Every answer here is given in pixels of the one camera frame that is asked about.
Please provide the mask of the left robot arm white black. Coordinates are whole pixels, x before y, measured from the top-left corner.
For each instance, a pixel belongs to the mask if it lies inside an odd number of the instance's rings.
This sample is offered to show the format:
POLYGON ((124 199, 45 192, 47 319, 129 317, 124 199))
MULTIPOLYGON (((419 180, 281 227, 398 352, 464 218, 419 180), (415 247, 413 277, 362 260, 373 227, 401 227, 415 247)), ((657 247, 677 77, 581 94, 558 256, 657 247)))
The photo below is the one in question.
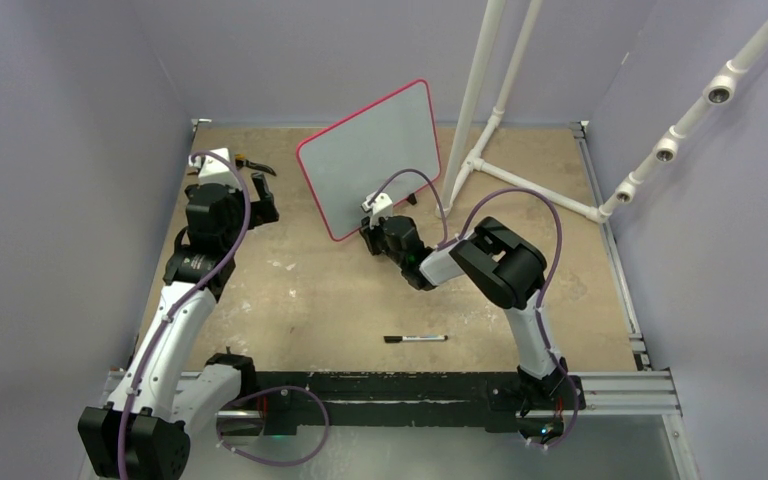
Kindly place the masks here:
POLYGON ((178 386, 198 334, 234 271, 241 232, 278 220, 265 176, 251 176, 257 199, 248 202, 235 180, 185 189, 187 224, 176 235, 163 287, 144 343, 124 378, 101 407, 87 407, 78 432, 94 473, 106 478, 178 479, 191 438, 229 404, 257 399, 251 358, 218 353, 188 387, 178 386))

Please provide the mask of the black whiteboard marker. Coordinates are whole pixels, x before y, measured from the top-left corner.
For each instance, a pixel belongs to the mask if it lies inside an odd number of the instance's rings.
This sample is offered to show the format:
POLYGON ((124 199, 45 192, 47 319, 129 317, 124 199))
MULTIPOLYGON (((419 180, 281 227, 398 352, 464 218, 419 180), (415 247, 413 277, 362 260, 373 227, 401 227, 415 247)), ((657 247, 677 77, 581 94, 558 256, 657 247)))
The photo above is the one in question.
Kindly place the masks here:
POLYGON ((387 335, 383 340, 387 344, 397 344, 405 342, 445 342, 449 339, 448 335, 387 335))

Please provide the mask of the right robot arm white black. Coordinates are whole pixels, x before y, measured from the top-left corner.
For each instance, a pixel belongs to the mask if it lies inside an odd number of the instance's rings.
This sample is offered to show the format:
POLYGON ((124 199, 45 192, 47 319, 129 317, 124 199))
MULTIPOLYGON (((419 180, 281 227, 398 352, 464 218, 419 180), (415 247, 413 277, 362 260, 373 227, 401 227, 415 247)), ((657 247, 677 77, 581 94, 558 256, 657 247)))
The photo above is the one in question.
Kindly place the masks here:
POLYGON ((523 412, 585 406, 580 379, 568 373, 541 313, 547 260, 537 247, 492 217, 441 250, 425 245, 407 216, 365 218, 360 234, 370 254, 393 261, 414 289, 430 291, 465 276, 502 310, 517 348, 514 396, 523 412))

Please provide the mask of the whiteboard with red frame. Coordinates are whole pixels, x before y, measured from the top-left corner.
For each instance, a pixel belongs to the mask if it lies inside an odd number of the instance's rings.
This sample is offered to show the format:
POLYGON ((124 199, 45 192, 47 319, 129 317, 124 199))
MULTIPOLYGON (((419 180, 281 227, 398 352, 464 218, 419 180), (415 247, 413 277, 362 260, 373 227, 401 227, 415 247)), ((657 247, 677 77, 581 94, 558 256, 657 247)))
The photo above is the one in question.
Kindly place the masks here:
POLYGON ((383 184, 398 204, 440 177, 428 82, 416 79, 308 137, 296 159, 330 239, 350 237, 383 184))

